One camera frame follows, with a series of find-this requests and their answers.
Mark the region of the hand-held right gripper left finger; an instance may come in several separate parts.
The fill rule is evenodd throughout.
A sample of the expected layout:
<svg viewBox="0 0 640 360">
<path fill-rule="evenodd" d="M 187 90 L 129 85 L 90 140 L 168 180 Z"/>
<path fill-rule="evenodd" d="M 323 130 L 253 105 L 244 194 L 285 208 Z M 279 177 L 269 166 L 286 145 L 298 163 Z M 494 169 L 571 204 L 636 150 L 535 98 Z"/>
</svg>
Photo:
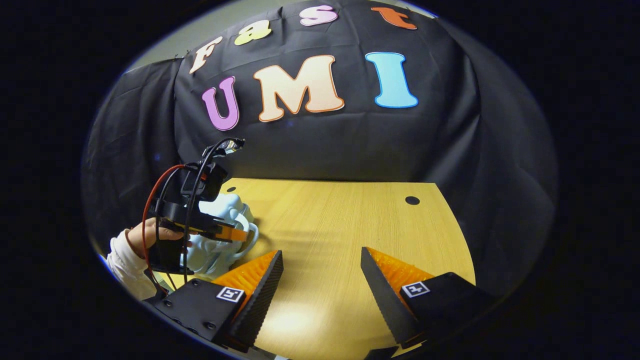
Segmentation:
<svg viewBox="0 0 640 360">
<path fill-rule="evenodd" d="M 192 278 L 152 308 L 169 321 L 218 346 L 246 353 L 260 333 L 284 271 L 274 250 L 213 281 Z"/>
</svg>

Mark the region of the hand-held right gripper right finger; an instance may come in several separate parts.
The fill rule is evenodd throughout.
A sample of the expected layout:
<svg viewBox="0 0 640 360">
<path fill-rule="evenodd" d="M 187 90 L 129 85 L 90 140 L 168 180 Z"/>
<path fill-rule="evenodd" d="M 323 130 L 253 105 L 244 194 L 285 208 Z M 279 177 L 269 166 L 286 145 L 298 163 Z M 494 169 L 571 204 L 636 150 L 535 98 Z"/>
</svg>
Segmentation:
<svg viewBox="0 0 640 360">
<path fill-rule="evenodd" d="M 360 268 L 393 339 L 404 349 L 445 340 L 498 302 L 455 272 L 432 275 L 368 246 L 361 249 Z"/>
</svg>

